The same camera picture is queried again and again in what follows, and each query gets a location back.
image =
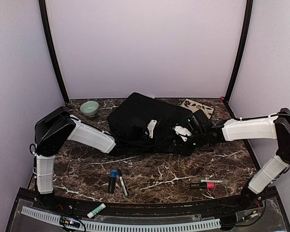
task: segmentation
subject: wire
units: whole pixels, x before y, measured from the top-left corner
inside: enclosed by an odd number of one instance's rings
[[[277,113],[277,114],[272,114],[272,115],[266,115],[266,116],[259,116],[259,117],[246,117],[246,118],[238,118],[238,117],[233,117],[233,119],[238,120],[238,121],[248,121],[248,120],[252,120],[252,119],[261,119],[261,118],[268,118],[268,117],[275,117],[275,116],[289,116],[288,114],[281,114],[281,113]]]
[[[61,204],[59,204],[59,206],[60,206],[60,208],[61,208],[61,214],[60,214],[60,213],[58,213],[58,212],[56,212],[56,211],[53,211],[53,210],[47,208],[47,207],[46,207],[46,206],[41,202],[41,200],[40,200],[40,198],[39,198],[39,194],[38,194],[37,179],[35,179],[34,190],[35,190],[35,194],[36,194],[36,198],[37,198],[38,202],[39,202],[40,205],[43,206],[46,210],[48,210],[48,211],[50,211],[50,212],[52,212],[52,213],[54,213],[54,214],[59,214],[60,217],[67,217],[67,218],[72,218],[72,219],[74,219],[75,221],[77,221],[77,222],[79,222],[79,223],[82,224],[82,226],[84,227],[84,232],[87,231],[87,230],[86,230],[86,226],[85,226],[85,224],[84,224],[81,220],[78,220],[77,218],[74,218],[74,217],[69,216],[69,215],[65,215],[65,214],[63,213],[63,207],[62,207]]]
[[[277,116],[289,116],[290,117],[290,115],[288,115],[288,114],[280,114],[280,113],[278,113],[278,114],[276,114]]]
[[[255,201],[255,204],[258,206],[258,210],[259,210],[259,212],[261,212],[261,207],[260,207],[259,202]]]
[[[224,227],[246,227],[246,226],[252,226],[253,224],[257,223],[257,221],[259,221],[261,219],[261,217],[264,215],[264,212],[266,210],[266,191],[264,191],[264,209],[261,212],[261,215],[257,218],[257,220],[255,220],[254,222],[247,224],[247,225],[237,225],[238,223],[242,222],[242,221],[237,221],[236,223],[232,223],[232,224],[221,224]]]

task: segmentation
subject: dark marble tabletop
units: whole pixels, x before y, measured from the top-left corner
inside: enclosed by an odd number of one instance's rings
[[[180,105],[184,99],[161,99]],[[229,118],[220,99],[192,99],[215,109],[213,120]],[[82,121],[108,131],[107,116],[123,99],[98,99],[95,117],[81,114],[81,104],[71,100],[67,107]],[[196,149],[190,157],[174,154],[127,154],[110,157],[86,145],[67,141],[55,160],[54,189],[58,196],[112,203],[179,203],[239,194],[241,187],[256,172],[242,141]],[[107,193],[111,170],[121,169],[129,198],[125,198],[117,179],[114,194]],[[214,189],[189,189],[200,179],[227,180]]]

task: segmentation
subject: pen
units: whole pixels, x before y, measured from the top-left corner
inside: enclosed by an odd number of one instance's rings
[[[122,178],[121,170],[118,169],[117,170],[117,173],[119,175],[119,179],[120,179],[121,186],[124,189],[125,197],[126,198],[129,198],[128,193],[127,193],[127,190],[126,190],[126,186],[125,186],[125,183],[124,183],[124,179]]]
[[[200,182],[207,182],[207,183],[224,183],[224,180],[200,180]]]

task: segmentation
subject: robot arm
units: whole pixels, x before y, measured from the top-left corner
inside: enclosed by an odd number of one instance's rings
[[[109,153],[116,143],[112,136],[86,125],[60,107],[35,125],[35,173],[40,194],[53,192],[56,154],[66,140],[73,140]]]
[[[239,139],[274,139],[277,152],[248,181],[243,188],[239,204],[246,208],[270,183],[290,168],[290,110],[283,108],[278,114],[249,120],[227,120],[221,127],[225,141]]]

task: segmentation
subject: green marker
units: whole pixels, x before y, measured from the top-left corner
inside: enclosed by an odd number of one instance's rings
[[[93,216],[95,216],[96,214],[98,214],[99,212],[101,212],[105,208],[106,208],[105,204],[102,203],[100,206],[98,206],[97,208],[92,210],[89,214],[87,214],[87,217],[92,218]]]

